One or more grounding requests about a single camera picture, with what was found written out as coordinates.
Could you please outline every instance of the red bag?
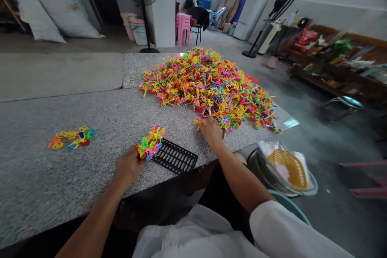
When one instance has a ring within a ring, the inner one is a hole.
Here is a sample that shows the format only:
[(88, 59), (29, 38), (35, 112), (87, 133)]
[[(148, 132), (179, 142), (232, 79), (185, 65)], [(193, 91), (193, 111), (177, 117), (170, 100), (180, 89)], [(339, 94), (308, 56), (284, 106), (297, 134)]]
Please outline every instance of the red bag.
[(315, 40), (317, 36), (317, 32), (304, 29), (294, 44), (297, 46), (306, 46), (309, 42)]

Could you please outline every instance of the refrigerator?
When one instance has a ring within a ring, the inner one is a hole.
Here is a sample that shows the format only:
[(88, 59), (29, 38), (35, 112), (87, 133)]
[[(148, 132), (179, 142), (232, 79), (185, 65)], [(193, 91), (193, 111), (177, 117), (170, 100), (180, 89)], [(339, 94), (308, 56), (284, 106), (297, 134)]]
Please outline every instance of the refrigerator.
[(239, 40), (248, 40), (252, 29), (248, 25), (249, 22), (254, 18), (252, 15), (258, 0), (246, 0), (245, 5), (243, 6), (241, 16), (239, 17), (237, 26), (235, 28), (234, 37)]

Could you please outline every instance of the hand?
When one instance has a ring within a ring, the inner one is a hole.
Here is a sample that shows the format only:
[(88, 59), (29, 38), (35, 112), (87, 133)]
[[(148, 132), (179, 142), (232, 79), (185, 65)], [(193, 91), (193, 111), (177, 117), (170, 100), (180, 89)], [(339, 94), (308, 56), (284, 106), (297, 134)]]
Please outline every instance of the hand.
[(200, 132), (212, 149), (219, 144), (223, 144), (223, 130), (213, 116), (207, 118), (206, 126), (200, 124)]
[(139, 177), (146, 160), (139, 160), (137, 158), (137, 148), (135, 145), (131, 146), (127, 153), (125, 153), (117, 162), (115, 181), (123, 184), (125, 190)]

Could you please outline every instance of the white bucket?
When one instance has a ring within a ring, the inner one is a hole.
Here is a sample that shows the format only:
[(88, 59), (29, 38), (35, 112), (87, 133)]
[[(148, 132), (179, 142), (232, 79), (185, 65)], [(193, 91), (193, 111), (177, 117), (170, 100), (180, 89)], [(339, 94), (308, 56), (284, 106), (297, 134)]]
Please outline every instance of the white bucket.
[(148, 45), (148, 41), (146, 38), (145, 26), (139, 25), (136, 28), (133, 28), (134, 38), (136, 39), (136, 43), (139, 46)]

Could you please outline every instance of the green plant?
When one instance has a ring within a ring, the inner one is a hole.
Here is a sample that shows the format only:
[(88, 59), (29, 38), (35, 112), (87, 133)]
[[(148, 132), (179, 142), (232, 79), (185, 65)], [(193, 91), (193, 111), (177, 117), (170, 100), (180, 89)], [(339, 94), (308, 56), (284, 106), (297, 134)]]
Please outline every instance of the green plant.
[(350, 38), (342, 38), (336, 40), (328, 46), (330, 59), (338, 58), (342, 54), (346, 54), (348, 51), (353, 49), (353, 45), (351, 45)]

